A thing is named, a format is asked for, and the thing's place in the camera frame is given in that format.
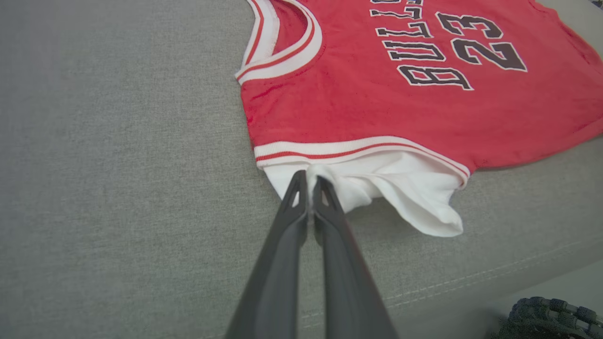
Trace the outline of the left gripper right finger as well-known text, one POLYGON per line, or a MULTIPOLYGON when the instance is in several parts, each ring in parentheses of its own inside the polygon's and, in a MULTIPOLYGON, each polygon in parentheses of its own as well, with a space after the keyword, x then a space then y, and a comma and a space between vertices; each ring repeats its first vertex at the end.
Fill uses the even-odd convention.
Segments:
POLYGON ((317 240, 323 250, 326 338, 398 338, 334 185, 327 178, 317 178, 312 201, 317 240))

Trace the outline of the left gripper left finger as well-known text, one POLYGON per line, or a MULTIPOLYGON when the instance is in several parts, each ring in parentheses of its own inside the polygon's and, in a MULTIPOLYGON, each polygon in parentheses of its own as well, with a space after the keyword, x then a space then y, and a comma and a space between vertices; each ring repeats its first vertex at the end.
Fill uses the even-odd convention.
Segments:
POLYGON ((297 337, 299 259, 309 214, 306 172, 297 171, 233 314, 227 339, 297 337))

